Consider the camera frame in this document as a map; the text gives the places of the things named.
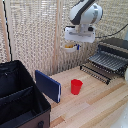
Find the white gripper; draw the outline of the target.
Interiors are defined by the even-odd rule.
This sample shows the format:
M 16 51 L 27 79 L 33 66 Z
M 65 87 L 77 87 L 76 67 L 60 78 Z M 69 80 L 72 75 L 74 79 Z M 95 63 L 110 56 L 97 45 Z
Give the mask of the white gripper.
M 77 32 L 73 27 L 65 28 L 65 39 L 78 42 L 93 43 L 95 40 L 95 30 Z

